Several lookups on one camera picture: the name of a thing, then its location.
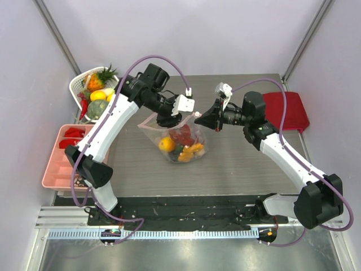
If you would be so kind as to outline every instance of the white wall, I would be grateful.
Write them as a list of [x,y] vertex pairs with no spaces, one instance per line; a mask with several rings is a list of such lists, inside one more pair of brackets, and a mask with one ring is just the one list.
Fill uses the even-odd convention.
[[82,70],[161,54],[187,75],[284,73],[321,2],[45,0]]
[[22,266],[42,204],[41,186],[56,135],[76,105],[67,90],[74,76],[32,1],[0,8],[0,265]]
[[361,2],[335,1],[289,85],[300,93],[310,127],[305,131],[313,162],[338,174],[355,214],[345,233],[354,260],[361,251]]

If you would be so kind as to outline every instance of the plastic bag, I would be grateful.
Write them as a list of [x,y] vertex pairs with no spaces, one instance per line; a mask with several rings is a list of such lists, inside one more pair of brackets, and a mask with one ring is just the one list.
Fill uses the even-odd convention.
[[194,114],[187,116],[175,127],[162,128],[153,113],[138,127],[173,163],[188,163],[201,158],[208,150],[202,127],[195,124]]

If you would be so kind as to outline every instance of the green vegetable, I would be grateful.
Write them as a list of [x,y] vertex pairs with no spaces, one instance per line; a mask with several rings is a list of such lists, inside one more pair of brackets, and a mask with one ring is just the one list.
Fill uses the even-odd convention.
[[87,116],[92,120],[99,119],[108,104],[109,103],[106,100],[95,100],[91,102],[88,106],[88,111],[86,112]]

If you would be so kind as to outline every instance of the white plastic basket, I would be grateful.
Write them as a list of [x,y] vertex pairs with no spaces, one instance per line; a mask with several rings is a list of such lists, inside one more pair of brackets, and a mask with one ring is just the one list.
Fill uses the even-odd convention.
[[[83,72],[81,75],[78,75],[70,82],[70,84],[69,84],[70,93],[73,95],[73,98],[74,98],[75,102],[77,103],[80,110],[81,110],[81,105],[80,105],[81,98],[79,98],[77,95],[84,89],[83,82],[84,82],[85,77],[91,73],[102,71],[104,68],[108,69],[107,67],[96,67],[94,69],[90,69],[89,71]],[[114,88],[115,89],[115,87],[117,86],[117,84],[119,82],[119,79],[115,75],[114,75],[114,78],[115,78],[115,80],[110,80],[107,82],[107,84],[105,85],[106,88]],[[87,114],[85,114],[85,118],[87,120],[90,120],[90,118],[87,116]]]

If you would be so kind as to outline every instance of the orange plastic container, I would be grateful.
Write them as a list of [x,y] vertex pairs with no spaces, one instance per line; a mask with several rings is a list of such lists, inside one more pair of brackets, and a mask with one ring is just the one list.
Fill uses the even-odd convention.
[[[70,183],[73,167],[70,165],[68,158],[65,155],[65,150],[59,148],[59,142],[65,138],[65,132],[71,128],[78,128],[85,130],[85,135],[87,135],[93,124],[66,124],[60,128],[58,137],[56,138],[54,148],[52,149],[52,153],[46,167],[44,177],[42,180],[43,187],[51,188],[56,191],[70,191]],[[104,163],[108,161],[109,151],[107,152]],[[87,187],[75,187],[76,191],[85,191]]]

